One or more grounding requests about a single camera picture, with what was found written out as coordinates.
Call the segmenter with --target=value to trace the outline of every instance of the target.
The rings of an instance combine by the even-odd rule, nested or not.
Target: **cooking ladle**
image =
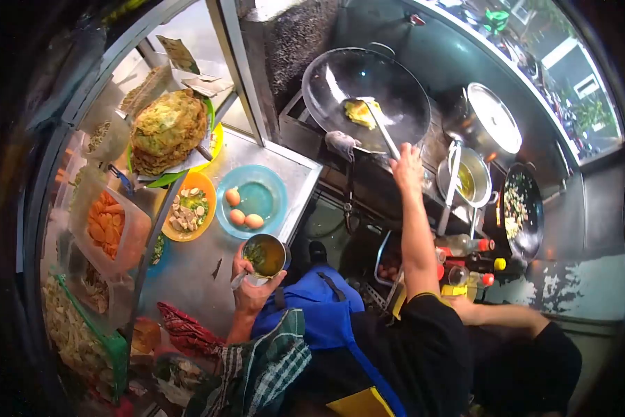
[[[400,152],[398,151],[398,148],[396,148],[396,145],[391,139],[391,135],[389,135],[389,132],[386,131],[386,128],[384,127],[384,123],[382,123],[383,114],[381,112],[374,111],[372,108],[371,103],[375,102],[375,98],[374,97],[357,97],[354,100],[363,101],[366,104],[366,107],[368,108],[368,111],[370,112],[372,118],[375,119],[377,128],[380,129],[380,133],[382,134],[382,137],[384,138],[384,141],[386,142],[386,146],[389,148],[389,153],[391,154],[391,157],[395,159],[396,161],[400,161]]]
[[[449,146],[449,163],[451,164],[451,177],[449,179],[449,188],[446,191],[446,198],[444,199],[444,210],[442,210],[440,223],[437,227],[438,236],[444,236],[444,232],[446,232],[446,225],[449,222],[451,204],[454,201],[454,194],[456,193],[458,170],[460,169],[460,152],[462,147],[463,142],[458,138],[453,139],[451,145]]]

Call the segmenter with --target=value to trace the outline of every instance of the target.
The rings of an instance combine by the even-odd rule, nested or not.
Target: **green plate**
[[[208,113],[209,113],[209,118],[210,118],[210,121],[209,121],[209,124],[208,124],[208,128],[206,129],[206,137],[208,137],[208,135],[212,134],[211,128],[215,124],[215,107],[213,107],[213,103],[210,101],[210,99],[208,97],[203,97],[203,101],[206,104],[206,106],[208,107]],[[127,169],[130,172],[132,172],[132,145],[127,146]],[[189,170],[185,170],[185,171],[181,171],[181,172],[175,172],[175,173],[165,173],[165,174],[162,174],[161,177],[159,177],[155,181],[152,181],[146,187],[148,187],[148,188],[158,188],[158,187],[167,186],[167,185],[173,183],[176,179],[184,176],[188,171]]]

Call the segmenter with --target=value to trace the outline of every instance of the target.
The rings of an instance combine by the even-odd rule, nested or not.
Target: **stainless steel pot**
[[[513,156],[523,142],[507,106],[479,83],[470,83],[463,89],[454,110],[442,120],[442,129],[452,139],[473,148],[485,162],[498,155]]]
[[[468,168],[475,183],[475,192],[472,196],[465,197],[457,189],[454,193],[454,205],[468,204],[472,208],[481,208],[491,198],[492,182],[488,172],[488,166],[482,157],[470,148],[460,150],[460,162]],[[449,160],[440,162],[438,166],[436,182],[443,199],[446,199],[451,178],[451,166]]]

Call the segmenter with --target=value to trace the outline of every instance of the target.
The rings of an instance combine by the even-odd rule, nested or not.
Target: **black shirt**
[[[505,328],[468,328],[475,351],[475,403],[495,416],[567,414],[581,353],[555,323],[534,339]]]
[[[358,347],[408,416],[459,416],[468,405],[472,357],[458,315],[430,294],[415,297],[400,314],[401,320],[388,326],[388,319],[353,313]],[[285,404],[302,398],[327,404],[374,385],[346,348],[314,350],[310,364],[287,390]]]

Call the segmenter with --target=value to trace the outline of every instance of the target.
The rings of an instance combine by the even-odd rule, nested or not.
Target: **yellow bottle cap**
[[[504,271],[504,269],[507,268],[507,261],[504,260],[503,257],[497,257],[495,258],[495,262],[493,262],[493,268],[495,268],[496,271]]]

